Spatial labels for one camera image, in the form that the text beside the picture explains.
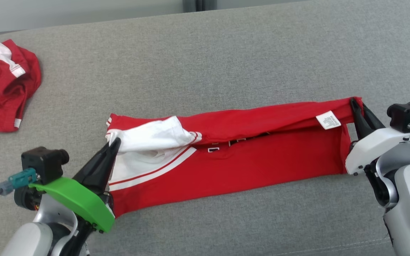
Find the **couch seam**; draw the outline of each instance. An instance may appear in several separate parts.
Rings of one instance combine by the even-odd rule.
[[[354,245],[358,245],[358,244],[371,243],[371,242],[387,240],[387,239],[389,239],[389,238],[385,237],[385,238],[379,238],[379,239],[374,239],[374,240],[369,240],[369,241],[364,241],[364,242],[351,243],[351,244],[345,244],[345,245],[339,245],[339,246],[329,246],[329,247],[309,249],[309,250],[304,250],[304,251],[291,251],[291,252],[285,252],[285,253],[278,253],[278,254],[273,254],[272,256],[287,255],[287,254],[293,254],[293,253],[299,253],[299,252],[318,251],[318,250],[332,249],[332,248],[338,248],[338,247],[343,247],[343,246],[354,246]]]
[[[348,249],[355,249],[355,248],[376,246],[376,245],[385,244],[385,243],[388,243],[388,242],[389,242],[389,241],[385,241],[385,242],[380,242],[380,243],[375,243],[375,244],[370,244],[370,245],[354,246],[354,247],[349,247],[349,248],[340,248],[340,249],[335,249],[335,250],[330,250],[330,251],[319,251],[318,253],[332,252],[332,251],[342,251],[342,250],[348,250]],[[305,256],[305,255],[312,255],[312,254],[315,254],[315,252],[306,253],[306,254],[299,254],[299,255],[297,255],[297,256]]]

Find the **gray wall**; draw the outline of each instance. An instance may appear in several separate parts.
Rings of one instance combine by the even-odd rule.
[[[0,32],[181,12],[182,0],[0,0]]]

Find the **white trim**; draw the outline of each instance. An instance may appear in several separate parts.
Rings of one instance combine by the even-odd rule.
[[[15,118],[14,127],[20,128],[21,119]]]
[[[107,141],[109,142],[109,145],[112,145],[112,143],[118,137],[119,132],[121,132],[121,130],[119,130],[119,129],[109,129],[109,130],[107,130],[107,134],[105,135],[105,138],[107,138]]]
[[[9,65],[10,72],[16,78],[25,74],[26,73],[25,70],[20,65],[13,62],[11,58],[12,58],[12,52],[10,51],[10,49],[7,48],[2,43],[0,43],[0,60]]]
[[[202,140],[202,133],[200,133],[200,132],[193,132],[193,133],[195,133],[197,135],[197,137],[195,138],[194,141],[191,142],[191,144],[197,143],[197,142]]]
[[[169,172],[173,168],[177,167],[178,165],[180,165],[187,158],[189,158],[195,151],[196,151],[195,148],[190,147],[189,149],[187,149],[187,151],[184,151],[184,153],[181,156],[179,156],[176,160],[174,160],[171,164],[166,165],[166,167],[162,168],[161,170],[158,170],[157,172],[155,172],[153,174],[150,174],[150,175],[146,175],[146,176],[143,176],[143,177],[140,177],[140,178],[136,178],[135,180],[130,180],[130,181],[110,185],[109,186],[110,191],[117,191],[117,190],[122,190],[124,188],[130,188],[132,186],[135,186],[135,185],[138,185],[140,183],[143,183],[143,182],[152,180],[156,177],[159,177],[159,176]]]
[[[176,159],[179,155],[183,154],[185,151],[187,151],[189,147],[190,146],[185,146],[182,148],[169,150],[170,154],[168,153],[169,155],[168,158],[165,157],[166,152],[164,151],[164,154],[163,154],[164,159],[162,159],[161,162],[158,162],[157,164],[150,164],[151,165],[150,168],[145,168],[145,170],[142,172],[140,172],[141,171],[140,168],[133,167],[133,165],[131,165],[132,167],[130,167],[128,165],[128,162],[126,162],[126,160],[128,160],[129,158],[130,161],[141,161],[144,163],[150,163],[150,159],[147,159],[144,157],[133,157],[134,155],[131,155],[131,157],[128,157],[128,158],[125,158],[125,154],[117,155],[116,160],[115,160],[115,165],[114,165],[114,171],[112,173],[112,177],[111,177],[111,180],[109,181],[109,184],[120,182],[123,180],[128,180],[130,178],[137,178],[142,175],[146,175],[151,172],[154,172],[156,170],[161,170],[162,168],[168,166],[169,164],[172,164],[172,162],[174,162],[173,160]]]

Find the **white fabric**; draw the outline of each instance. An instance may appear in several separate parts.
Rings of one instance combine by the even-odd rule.
[[[14,127],[20,128],[21,119],[15,118]]]
[[[110,129],[107,131],[110,144],[115,138],[121,139],[119,153],[130,151],[149,151],[172,149],[189,145],[196,141],[197,133],[190,133],[183,129],[176,116],[164,121],[153,121],[129,129]]]
[[[19,76],[25,74],[25,70],[18,64],[12,61],[12,52],[5,45],[0,43],[0,60],[4,61],[9,65],[10,72],[18,78]]]
[[[110,190],[114,191],[172,170],[195,152],[189,145],[200,141],[202,134],[183,129],[178,118],[172,116],[128,130],[110,129],[106,137],[109,144],[115,138],[121,139],[110,180]]]

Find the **red jersey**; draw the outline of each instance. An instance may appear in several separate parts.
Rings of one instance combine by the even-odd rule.
[[[10,39],[0,43],[0,132],[18,130],[26,101],[40,84],[36,55]]]
[[[320,117],[330,111],[334,128]],[[112,114],[107,139],[122,141],[109,181],[114,214],[347,173],[352,122],[349,98],[190,117]]]

